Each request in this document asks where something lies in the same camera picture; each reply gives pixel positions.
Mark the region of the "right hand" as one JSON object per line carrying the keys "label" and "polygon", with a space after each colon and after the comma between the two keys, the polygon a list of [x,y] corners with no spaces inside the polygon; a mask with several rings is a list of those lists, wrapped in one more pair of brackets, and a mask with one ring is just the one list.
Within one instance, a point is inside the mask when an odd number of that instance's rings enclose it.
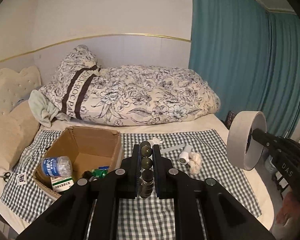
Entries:
{"label": "right hand", "polygon": [[300,217],[300,200],[296,195],[289,191],[283,199],[282,207],[276,215],[276,224],[285,226],[289,219]]}

